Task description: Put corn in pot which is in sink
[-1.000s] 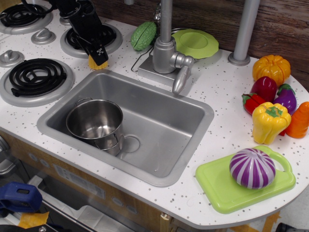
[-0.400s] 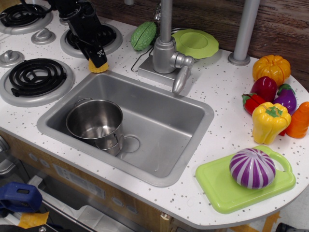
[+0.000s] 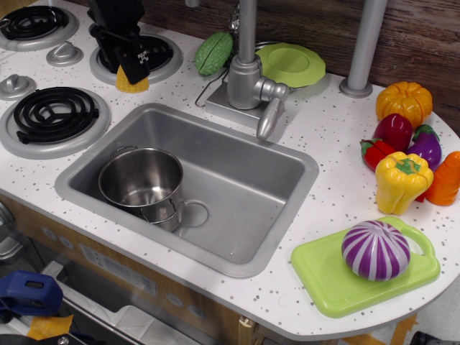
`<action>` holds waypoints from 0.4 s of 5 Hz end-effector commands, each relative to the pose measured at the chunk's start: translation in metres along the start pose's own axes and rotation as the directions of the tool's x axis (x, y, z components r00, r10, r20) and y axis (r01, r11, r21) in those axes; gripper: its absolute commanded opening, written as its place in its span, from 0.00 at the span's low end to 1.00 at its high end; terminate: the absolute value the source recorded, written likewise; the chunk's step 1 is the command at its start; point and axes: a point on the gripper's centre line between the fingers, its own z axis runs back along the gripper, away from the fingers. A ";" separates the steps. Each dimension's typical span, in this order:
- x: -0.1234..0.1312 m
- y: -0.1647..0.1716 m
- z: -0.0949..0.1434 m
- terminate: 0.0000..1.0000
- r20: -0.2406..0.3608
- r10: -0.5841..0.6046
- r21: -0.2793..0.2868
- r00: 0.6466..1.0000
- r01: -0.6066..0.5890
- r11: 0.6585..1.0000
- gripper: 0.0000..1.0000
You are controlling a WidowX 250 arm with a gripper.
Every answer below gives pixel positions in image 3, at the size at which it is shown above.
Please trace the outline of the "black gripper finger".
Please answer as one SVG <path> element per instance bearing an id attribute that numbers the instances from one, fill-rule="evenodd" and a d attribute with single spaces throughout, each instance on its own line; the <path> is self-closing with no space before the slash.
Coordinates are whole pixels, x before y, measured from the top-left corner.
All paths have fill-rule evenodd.
<path id="1" fill-rule="evenodd" d="M 134 85 L 148 78 L 150 74 L 149 58 L 142 43 L 118 44 L 115 54 L 130 84 Z"/>

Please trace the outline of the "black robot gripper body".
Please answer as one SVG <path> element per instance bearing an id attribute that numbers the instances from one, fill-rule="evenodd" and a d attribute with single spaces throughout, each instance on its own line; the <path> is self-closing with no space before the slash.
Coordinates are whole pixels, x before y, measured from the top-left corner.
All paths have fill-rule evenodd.
<path id="1" fill-rule="evenodd" d="M 141 1 L 89 1 L 88 15 L 93 20 L 91 36 L 96 38 L 110 70 L 120 66 L 115 48 L 118 44 L 138 44 L 138 22 L 145 15 Z"/>

